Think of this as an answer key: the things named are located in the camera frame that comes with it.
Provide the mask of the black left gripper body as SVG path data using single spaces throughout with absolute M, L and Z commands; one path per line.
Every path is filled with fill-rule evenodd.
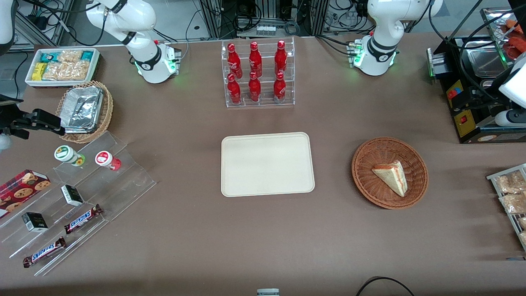
M 474 88 L 468 88 L 468 90 L 462 92 L 466 98 L 466 104 L 462 107 L 462 111 L 468 109 L 484 109 L 493 108 L 500 106 L 500 102 L 496 99 L 491 99 L 488 95 L 482 94 L 480 91 Z

